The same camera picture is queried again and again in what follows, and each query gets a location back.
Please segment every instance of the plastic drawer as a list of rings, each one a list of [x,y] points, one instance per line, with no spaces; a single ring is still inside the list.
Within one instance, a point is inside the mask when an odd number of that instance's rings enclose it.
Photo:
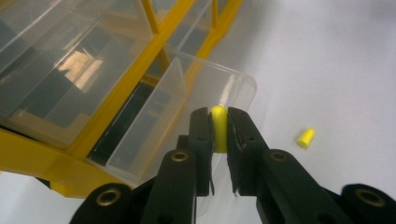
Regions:
[[[1,10],[0,126],[55,147],[74,141],[152,38],[140,0]]]
[[[250,76],[178,51],[170,55],[170,66],[105,166],[132,186],[156,175],[177,137],[188,134],[192,111],[213,105],[248,109],[255,94]]]

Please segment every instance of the plastic tray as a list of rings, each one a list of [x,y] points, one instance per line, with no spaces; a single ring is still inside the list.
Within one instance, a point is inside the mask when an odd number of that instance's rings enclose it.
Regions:
[[[0,125],[56,147],[74,141],[152,38],[139,0],[1,10]]]
[[[157,174],[163,155],[188,134],[190,114],[213,105],[248,109],[250,76],[170,50],[172,63],[108,160],[111,174],[138,186]]]

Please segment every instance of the white surface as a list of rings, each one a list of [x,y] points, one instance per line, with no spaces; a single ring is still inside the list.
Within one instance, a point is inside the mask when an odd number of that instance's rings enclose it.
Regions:
[[[267,144],[292,153],[320,185],[339,193],[364,183],[396,198],[395,11],[394,1],[247,0],[210,60],[256,78],[249,114]],[[317,134],[302,149],[295,140],[307,127]],[[260,223],[255,200],[235,198],[223,173],[197,222]],[[25,216],[29,223],[54,223],[42,219],[48,210],[33,215],[10,205],[21,201],[1,198],[0,217],[12,210],[12,223]],[[51,209],[56,200],[42,206]],[[57,214],[57,223],[71,207]]]
[[[0,223],[68,223],[81,199],[67,199],[26,175],[0,174]]]

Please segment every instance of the yellow metal frame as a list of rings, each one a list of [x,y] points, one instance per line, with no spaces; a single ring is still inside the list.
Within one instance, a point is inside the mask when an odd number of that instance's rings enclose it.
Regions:
[[[218,15],[217,0],[212,2],[212,30],[197,55],[206,58],[227,33],[242,0],[230,0]],[[50,187],[67,197],[84,198],[97,187],[109,182],[121,182],[100,168],[88,163],[86,156],[100,138],[111,120],[116,116],[136,84],[142,79],[150,64],[158,56],[160,67],[170,63],[163,46],[187,14],[193,0],[178,0],[161,23],[150,0],[142,0],[153,32],[153,38],[126,71],[113,91],[107,96],[97,112],[67,148],[60,149],[0,129],[0,170],[31,175],[50,182]],[[194,67],[197,74],[199,67]]]

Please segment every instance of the foam earplug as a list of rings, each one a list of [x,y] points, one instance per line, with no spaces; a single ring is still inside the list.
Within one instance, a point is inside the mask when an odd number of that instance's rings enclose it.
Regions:
[[[297,140],[297,144],[300,147],[303,148],[308,148],[309,145],[312,142],[312,139],[315,136],[315,130],[314,129],[307,129],[305,132],[300,136],[300,138]]]
[[[215,105],[210,109],[215,128],[215,152],[227,153],[227,109]]]

